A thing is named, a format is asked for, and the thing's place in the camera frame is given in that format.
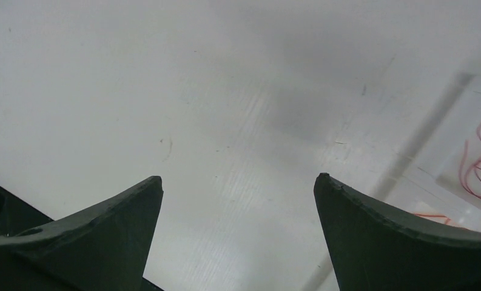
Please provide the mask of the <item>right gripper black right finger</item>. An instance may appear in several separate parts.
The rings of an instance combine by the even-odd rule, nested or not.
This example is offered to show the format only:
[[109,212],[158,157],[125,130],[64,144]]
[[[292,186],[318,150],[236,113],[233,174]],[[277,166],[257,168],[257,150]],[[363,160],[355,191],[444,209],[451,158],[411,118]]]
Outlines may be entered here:
[[327,173],[314,197],[340,290],[481,290],[481,232],[413,215]]

